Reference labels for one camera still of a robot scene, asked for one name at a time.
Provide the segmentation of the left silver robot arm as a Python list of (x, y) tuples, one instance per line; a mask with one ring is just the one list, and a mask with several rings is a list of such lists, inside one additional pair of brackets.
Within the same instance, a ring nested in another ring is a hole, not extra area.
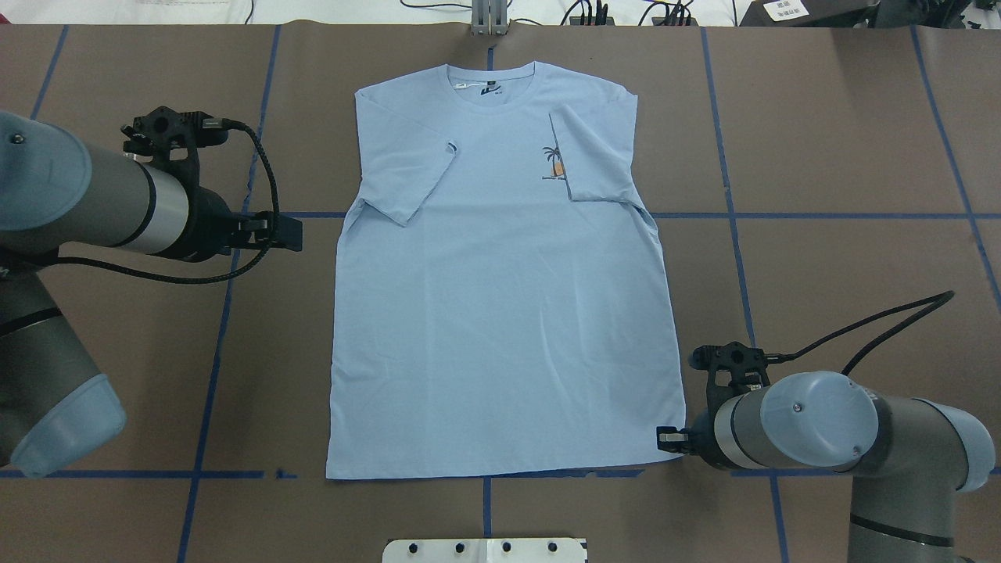
[[(117, 438), (122, 399), (52, 291), (53, 270), (153, 284), (232, 282), (304, 228), (280, 206), (255, 128), (166, 106), (121, 128), (121, 149), (56, 124), (2, 114), (2, 467), (29, 479), (67, 469)], [(203, 184), (200, 151), (241, 133), (264, 168), (262, 211)]]

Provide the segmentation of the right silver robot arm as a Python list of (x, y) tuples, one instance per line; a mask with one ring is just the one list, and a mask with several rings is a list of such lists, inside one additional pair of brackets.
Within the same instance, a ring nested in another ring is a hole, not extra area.
[(661, 451), (727, 470), (822, 469), (852, 479), (850, 562), (960, 562), (956, 499), (996, 464), (986, 425), (958, 407), (898, 398), (813, 371), (723, 400)]

